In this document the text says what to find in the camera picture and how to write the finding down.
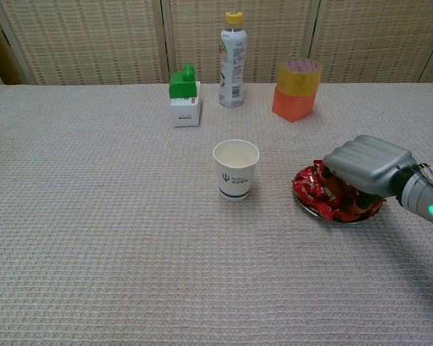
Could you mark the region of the right orange-tipped robot hand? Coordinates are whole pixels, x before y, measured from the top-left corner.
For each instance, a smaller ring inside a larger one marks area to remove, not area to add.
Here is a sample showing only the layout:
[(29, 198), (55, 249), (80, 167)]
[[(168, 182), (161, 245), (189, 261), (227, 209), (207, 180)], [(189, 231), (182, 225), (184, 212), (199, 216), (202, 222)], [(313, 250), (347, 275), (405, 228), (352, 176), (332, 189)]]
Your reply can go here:
[(401, 195), (416, 160), (408, 149), (360, 135), (325, 155), (323, 163), (357, 190), (357, 209), (368, 210), (382, 198)]

